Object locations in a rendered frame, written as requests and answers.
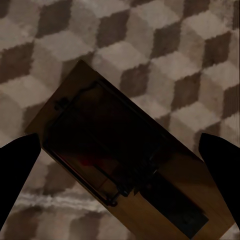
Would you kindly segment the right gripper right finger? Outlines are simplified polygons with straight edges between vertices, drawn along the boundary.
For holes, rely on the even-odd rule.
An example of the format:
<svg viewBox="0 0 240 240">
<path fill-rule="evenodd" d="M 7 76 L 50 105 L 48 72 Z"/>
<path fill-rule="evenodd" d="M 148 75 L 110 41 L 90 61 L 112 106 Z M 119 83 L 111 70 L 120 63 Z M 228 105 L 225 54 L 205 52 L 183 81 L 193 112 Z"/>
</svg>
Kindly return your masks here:
<svg viewBox="0 0 240 240">
<path fill-rule="evenodd" d="M 202 133 L 198 151 L 240 230 L 240 148 Z"/>
</svg>

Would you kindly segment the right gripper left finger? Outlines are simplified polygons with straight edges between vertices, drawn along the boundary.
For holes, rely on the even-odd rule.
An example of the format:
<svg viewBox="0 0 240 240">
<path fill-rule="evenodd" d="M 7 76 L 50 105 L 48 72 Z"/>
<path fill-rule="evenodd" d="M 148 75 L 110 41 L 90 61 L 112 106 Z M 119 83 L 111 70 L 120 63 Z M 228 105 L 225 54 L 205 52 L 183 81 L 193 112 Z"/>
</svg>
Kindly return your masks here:
<svg viewBox="0 0 240 240">
<path fill-rule="evenodd" d="M 40 152 L 37 133 L 20 137 L 0 148 L 0 231 Z"/>
</svg>

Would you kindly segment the mousetrap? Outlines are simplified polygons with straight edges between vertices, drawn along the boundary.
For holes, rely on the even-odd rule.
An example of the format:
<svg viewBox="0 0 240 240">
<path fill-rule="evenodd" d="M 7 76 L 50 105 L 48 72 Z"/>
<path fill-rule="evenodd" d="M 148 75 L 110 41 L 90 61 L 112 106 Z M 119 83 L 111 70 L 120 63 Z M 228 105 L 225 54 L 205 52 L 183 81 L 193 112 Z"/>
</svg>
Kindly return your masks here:
<svg viewBox="0 0 240 240">
<path fill-rule="evenodd" d="M 236 222 L 205 162 L 82 58 L 24 132 L 139 240 L 219 240 Z"/>
</svg>

